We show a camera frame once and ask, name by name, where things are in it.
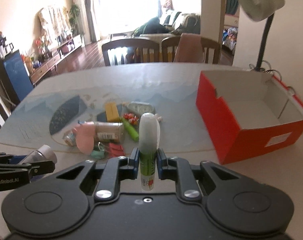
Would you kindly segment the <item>white floor air conditioner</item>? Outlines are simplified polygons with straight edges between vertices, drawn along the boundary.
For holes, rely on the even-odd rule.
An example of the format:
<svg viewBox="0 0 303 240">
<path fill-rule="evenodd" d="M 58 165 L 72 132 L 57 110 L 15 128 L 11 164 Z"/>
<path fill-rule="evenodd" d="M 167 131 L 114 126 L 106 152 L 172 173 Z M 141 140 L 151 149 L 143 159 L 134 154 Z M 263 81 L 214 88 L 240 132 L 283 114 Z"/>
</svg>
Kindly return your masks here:
<svg viewBox="0 0 303 240">
<path fill-rule="evenodd" d="M 87 12 L 85 0 L 73 0 L 74 5 L 77 7 L 77 21 L 79 25 L 79 31 L 84 38 L 84 44 L 88 45 L 91 43 L 90 29 L 87 20 Z"/>
</svg>

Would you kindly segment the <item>toothpick jar green lid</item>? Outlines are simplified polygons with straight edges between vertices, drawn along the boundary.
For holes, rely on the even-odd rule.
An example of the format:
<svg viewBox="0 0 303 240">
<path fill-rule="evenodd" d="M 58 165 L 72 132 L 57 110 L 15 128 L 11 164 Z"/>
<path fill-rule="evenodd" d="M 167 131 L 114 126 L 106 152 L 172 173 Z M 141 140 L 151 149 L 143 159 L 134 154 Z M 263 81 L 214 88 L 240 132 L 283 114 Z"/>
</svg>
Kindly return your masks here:
<svg viewBox="0 0 303 240">
<path fill-rule="evenodd" d="M 124 139 L 124 126 L 121 122 L 95 122 L 95 139 L 100 142 L 120 143 Z"/>
</svg>

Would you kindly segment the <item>dark wooden chair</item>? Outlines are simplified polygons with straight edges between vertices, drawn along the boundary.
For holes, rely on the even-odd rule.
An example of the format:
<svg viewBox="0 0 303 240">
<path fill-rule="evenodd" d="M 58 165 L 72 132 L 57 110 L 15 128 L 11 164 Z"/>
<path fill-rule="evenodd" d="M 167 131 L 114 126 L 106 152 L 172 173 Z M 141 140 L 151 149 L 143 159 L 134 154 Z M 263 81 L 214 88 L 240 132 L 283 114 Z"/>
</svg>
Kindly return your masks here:
<svg viewBox="0 0 303 240">
<path fill-rule="evenodd" d="M 102 45 L 106 66 L 160 61 L 160 45 L 145 37 L 122 38 Z"/>
<path fill-rule="evenodd" d="M 161 41 L 162 61 L 218 64 L 221 45 L 198 34 L 182 34 Z"/>
</svg>

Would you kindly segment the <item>right dark wooden chair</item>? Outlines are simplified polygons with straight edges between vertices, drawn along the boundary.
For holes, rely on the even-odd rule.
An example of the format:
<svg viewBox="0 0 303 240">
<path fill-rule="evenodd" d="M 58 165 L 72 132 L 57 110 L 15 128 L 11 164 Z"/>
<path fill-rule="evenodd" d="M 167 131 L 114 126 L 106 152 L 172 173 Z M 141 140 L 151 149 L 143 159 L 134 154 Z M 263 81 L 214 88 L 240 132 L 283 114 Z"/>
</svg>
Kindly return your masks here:
<svg viewBox="0 0 303 240">
<path fill-rule="evenodd" d="M 221 45 L 198 34 L 182 34 L 161 41 L 162 61 L 218 64 Z"/>
</svg>

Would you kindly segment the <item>red binder clips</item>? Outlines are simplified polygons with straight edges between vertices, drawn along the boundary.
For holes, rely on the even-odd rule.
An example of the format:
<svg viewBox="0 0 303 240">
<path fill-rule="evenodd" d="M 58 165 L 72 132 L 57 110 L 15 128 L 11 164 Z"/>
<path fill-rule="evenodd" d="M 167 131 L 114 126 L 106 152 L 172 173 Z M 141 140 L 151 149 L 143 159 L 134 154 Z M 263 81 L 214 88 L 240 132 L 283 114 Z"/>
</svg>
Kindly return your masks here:
<svg viewBox="0 0 303 240">
<path fill-rule="evenodd" d="M 122 145 L 118 145 L 110 142 L 107 144 L 106 150 L 110 158 L 125 156 Z"/>
</svg>

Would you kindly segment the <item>green marker pen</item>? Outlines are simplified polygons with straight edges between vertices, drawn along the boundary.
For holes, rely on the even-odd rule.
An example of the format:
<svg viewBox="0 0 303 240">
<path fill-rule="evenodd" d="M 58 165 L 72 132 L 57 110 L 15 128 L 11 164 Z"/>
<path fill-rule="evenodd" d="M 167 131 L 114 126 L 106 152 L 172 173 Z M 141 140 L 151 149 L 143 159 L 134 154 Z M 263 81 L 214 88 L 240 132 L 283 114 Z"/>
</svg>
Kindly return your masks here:
<svg viewBox="0 0 303 240">
<path fill-rule="evenodd" d="M 128 134 L 130 135 L 131 139 L 134 140 L 135 142 L 138 142 L 139 141 L 139 133 L 134 128 L 134 126 L 132 126 L 132 124 L 130 124 L 129 121 L 126 120 L 125 118 L 121 118 L 120 120 L 122 121 L 123 126 L 126 129 L 126 131 L 128 132 Z"/>
</svg>

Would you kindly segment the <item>pink cloth on chair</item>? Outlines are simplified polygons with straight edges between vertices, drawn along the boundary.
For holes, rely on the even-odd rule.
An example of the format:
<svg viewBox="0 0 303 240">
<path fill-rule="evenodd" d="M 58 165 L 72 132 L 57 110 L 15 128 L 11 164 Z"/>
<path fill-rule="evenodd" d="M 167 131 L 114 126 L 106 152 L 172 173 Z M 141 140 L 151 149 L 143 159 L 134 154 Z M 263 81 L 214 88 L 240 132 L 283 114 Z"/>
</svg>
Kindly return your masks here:
<svg viewBox="0 0 303 240">
<path fill-rule="evenodd" d="M 202 63 L 204 52 L 199 34 L 183 33 L 180 36 L 174 62 Z"/>
</svg>

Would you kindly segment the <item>white cylinder tube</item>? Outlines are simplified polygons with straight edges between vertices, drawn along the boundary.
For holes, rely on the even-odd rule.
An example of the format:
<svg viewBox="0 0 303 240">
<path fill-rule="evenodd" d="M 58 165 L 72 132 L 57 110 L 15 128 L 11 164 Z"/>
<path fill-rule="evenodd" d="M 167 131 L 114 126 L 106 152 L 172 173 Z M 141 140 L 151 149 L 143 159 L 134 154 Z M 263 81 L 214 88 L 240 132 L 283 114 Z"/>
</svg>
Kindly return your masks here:
<svg viewBox="0 0 303 240">
<path fill-rule="evenodd" d="M 57 157 L 55 152 L 48 145 L 43 145 L 38 150 L 34 150 L 24 157 L 19 164 L 30 164 L 38 161 L 52 161 L 56 164 Z"/>
</svg>

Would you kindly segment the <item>red ox keychain figure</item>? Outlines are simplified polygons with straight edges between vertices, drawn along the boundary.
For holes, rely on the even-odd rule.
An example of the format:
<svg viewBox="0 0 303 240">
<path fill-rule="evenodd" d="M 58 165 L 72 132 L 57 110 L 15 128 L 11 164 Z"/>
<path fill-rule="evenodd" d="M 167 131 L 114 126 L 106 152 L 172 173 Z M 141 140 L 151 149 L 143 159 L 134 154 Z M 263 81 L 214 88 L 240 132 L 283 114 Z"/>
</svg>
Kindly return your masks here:
<svg viewBox="0 0 303 240">
<path fill-rule="evenodd" d="M 139 117 L 134 113 L 124 113 L 124 119 L 127 120 L 131 125 L 137 125 Z"/>
</svg>

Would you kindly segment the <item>pink round object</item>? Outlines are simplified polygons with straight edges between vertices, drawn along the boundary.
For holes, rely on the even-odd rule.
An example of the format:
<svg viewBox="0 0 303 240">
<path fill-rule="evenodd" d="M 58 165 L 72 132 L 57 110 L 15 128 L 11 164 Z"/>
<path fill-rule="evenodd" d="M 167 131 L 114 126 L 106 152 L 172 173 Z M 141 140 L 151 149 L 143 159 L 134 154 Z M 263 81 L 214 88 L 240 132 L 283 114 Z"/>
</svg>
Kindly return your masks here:
<svg viewBox="0 0 303 240">
<path fill-rule="evenodd" d="M 94 137 L 96 134 L 94 122 L 76 124 L 72 132 L 75 134 L 75 143 L 78 150 L 83 154 L 90 155 L 94 148 Z"/>
</svg>

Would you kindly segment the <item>green white glue stick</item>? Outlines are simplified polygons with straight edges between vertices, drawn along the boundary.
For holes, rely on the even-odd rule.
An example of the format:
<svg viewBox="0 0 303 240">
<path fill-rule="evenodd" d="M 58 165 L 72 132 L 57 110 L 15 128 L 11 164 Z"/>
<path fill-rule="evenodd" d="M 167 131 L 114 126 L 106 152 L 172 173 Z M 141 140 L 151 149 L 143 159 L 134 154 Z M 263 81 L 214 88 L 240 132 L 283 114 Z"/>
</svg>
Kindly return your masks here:
<svg viewBox="0 0 303 240">
<path fill-rule="evenodd" d="M 144 113 L 139 123 L 139 161 L 141 187 L 143 191 L 152 191 L 156 170 L 156 152 L 160 143 L 160 124 L 156 115 Z"/>
</svg>

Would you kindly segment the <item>red cardboard box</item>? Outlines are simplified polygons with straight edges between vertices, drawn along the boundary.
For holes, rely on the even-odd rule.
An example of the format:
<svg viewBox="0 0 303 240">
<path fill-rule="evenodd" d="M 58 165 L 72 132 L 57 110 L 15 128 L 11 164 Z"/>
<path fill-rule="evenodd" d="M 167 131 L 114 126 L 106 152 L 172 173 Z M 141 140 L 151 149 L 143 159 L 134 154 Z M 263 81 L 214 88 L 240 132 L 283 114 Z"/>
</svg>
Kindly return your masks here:
<svg viewBox="0 0 303 240">
<path fill-rule="evenodd" d="M 196 106 L 220 164 L 290 146 L 303 133 L 303 102 L 270 73 L 203 70 Z"/>
</svg>

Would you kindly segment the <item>grey correction tape dispenser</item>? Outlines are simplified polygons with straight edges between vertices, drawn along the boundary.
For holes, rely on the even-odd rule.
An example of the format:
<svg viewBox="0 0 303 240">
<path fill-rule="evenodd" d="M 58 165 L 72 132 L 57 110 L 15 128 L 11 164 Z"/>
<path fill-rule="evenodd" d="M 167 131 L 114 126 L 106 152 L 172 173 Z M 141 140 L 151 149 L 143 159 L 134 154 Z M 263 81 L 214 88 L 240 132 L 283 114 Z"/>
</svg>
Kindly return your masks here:
<svg viewBox="0 0 303 240">
<path fill-rule="evenodd" d="M 144 113 L 155 114 L 155 108 L 151 104 L 145 102 L 132 101 L 126 105 L 126 108 L 128 111 L 138 116 L 141 116 Z"/>
</svg>

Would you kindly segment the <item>teal pencil sharpener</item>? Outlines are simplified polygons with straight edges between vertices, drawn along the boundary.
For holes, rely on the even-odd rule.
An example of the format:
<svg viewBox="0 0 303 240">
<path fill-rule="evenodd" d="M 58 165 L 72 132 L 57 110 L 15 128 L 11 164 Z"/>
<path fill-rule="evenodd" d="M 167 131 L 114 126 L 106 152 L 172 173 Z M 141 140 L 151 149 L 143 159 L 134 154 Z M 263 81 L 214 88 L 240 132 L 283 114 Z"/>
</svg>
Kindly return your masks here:
<svg viewBox="0 0 303 240">
<path fill-rule="evenodd" d="M 106 147 L 99 142 L 98 144 L 94 145 L 93 151 L 90 154 L 91 157 L 97 160 L 106 159 L 108 156 Z"/>
</svg>

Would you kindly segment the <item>yellow small box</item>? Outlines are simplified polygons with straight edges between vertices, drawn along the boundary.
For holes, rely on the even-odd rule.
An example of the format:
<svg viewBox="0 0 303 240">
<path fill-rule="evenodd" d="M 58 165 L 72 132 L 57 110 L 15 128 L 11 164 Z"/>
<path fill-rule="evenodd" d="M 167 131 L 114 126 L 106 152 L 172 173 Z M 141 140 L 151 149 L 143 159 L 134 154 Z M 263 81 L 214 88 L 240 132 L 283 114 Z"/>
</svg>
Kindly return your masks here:
<svg viewBox="0 0 303 240">
<path fill-rule="evenodd" d="M 120 122 L 119 112 L 115 102 L 107 102 L 104 107 L 107 122 Z"/>
</svg>

